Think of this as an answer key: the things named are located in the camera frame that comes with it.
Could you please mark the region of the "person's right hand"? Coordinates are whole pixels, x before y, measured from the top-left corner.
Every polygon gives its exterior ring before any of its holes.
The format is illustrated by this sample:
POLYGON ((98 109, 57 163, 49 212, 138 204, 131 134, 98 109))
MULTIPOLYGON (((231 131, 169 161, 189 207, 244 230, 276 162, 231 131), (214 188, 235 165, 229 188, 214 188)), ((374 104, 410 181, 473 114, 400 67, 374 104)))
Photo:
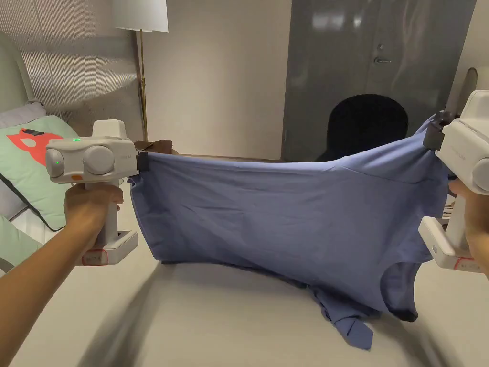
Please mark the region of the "person's right hand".
POLYGON ((457 197, 461 196, 466 201, 464 215, 466 240, 473 259, 488 277, 489 197, 476 194, 458 179, 450 182, 449 189, 457 197))

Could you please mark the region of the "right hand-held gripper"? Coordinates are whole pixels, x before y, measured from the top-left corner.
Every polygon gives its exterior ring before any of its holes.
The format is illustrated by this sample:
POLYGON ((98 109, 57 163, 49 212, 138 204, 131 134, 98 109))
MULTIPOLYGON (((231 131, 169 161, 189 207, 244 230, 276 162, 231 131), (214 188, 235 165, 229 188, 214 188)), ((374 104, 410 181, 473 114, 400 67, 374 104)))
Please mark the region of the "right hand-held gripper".
MULTIPOLYGON (((453 175, 480 195, 489 194, 489 92, 475 90, 459 118, 446 125, 436 119, 427 129, 424 146, 434 151, 453 175)), ((466 201, 458 196, 446 226, 425 216, 418 231, 437 265, 444 269, 482 273, 465 238, 466 201)))

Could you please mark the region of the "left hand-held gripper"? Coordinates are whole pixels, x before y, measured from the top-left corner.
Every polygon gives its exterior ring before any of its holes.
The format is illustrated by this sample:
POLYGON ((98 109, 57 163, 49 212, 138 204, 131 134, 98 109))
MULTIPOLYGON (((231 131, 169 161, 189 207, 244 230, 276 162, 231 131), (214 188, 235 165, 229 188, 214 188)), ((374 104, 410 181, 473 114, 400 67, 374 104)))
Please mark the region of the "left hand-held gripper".
MULTIPOLYGON (((51 140, 46 146, 45 163, 51 181, 83 183, 86 189, 97 183, 119 186, 121 180, 149 168, 147 152, 135 147, 126 135, 124 122, 116 119, 95 121, 90 137, 51 140)), ((117 207, 111 204, 94 247, 79 264, 118 264, 137 246, 137 232, 118 229, 117 207)))

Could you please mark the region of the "person's left hand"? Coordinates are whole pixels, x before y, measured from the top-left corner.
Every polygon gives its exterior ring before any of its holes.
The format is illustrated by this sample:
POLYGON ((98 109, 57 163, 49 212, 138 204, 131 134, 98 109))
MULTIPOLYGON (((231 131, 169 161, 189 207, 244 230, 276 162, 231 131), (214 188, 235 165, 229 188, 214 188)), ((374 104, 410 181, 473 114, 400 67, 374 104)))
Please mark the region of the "person's left hand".
POLYGON ((116 186, 97 183, 86 189, 85 184, 76 184, 65 193, 65 230, 82 251, 87 251, 95 244, 110 206, 118 209, 123 202, 123 192, 116 186))

